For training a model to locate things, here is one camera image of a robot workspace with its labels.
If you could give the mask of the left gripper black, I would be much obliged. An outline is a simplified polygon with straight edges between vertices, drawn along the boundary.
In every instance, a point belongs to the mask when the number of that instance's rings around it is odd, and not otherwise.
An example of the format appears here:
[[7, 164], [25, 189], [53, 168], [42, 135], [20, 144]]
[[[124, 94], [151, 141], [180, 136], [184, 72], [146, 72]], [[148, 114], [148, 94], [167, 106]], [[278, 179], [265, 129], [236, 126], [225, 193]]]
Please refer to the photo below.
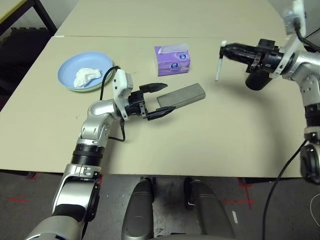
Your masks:
[[144, 93], [158, 92], [168, 85], [165, 83], [149, 83], [139, 86], [138, 91], [131, 92], [128, 96], [128, 105], [125, 107], [125, 111], [129, 117], [141, 116], [146, 117], [148, 121], [162, 118], [176, 109], [175, 106], [164, 106], [157, 108], [155, 111], [148, 112], [145, 106]]

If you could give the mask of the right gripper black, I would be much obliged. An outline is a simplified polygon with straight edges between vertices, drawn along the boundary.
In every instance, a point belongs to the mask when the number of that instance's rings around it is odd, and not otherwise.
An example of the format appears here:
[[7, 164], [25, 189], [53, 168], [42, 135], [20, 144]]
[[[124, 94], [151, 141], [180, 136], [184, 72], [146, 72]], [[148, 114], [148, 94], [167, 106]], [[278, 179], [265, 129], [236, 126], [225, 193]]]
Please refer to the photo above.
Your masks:
[[258, 45], [228, 43], [222, 48], [223, 55], [229, 60], [248, 65], [247, 73], [273, 73], [283, 58], [274, 40], [261, 38]]

